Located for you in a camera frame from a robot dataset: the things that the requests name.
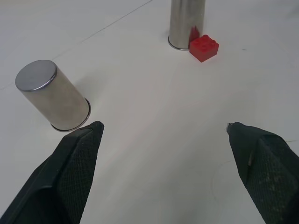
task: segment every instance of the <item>silver cylinder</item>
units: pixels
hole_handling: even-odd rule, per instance
[[[206,0],[172,0],[168,42],[188,50],[190,42],[202,36]]]
[[[90,115],[88,100],[52,61],[26,65],[18,73],[15,85],[58,131],[76,129]]]

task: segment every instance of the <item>red block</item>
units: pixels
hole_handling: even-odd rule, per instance
[[[190,44],[190,53],[200,62],[215,56],[218,52],[219,44],[212,40],[208,35],[192,41]]]

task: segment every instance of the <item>white floor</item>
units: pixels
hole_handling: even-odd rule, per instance
[[[168,45],[171,0],[146,3],[0,2],[0,214],[64,135],[14,86],[51,59],[90,100],[87,123],[105,124],[82,224],[264,223],[225,128],[258,126],[299,154],[299,3],[206,0],[220,49],[204,63]]]

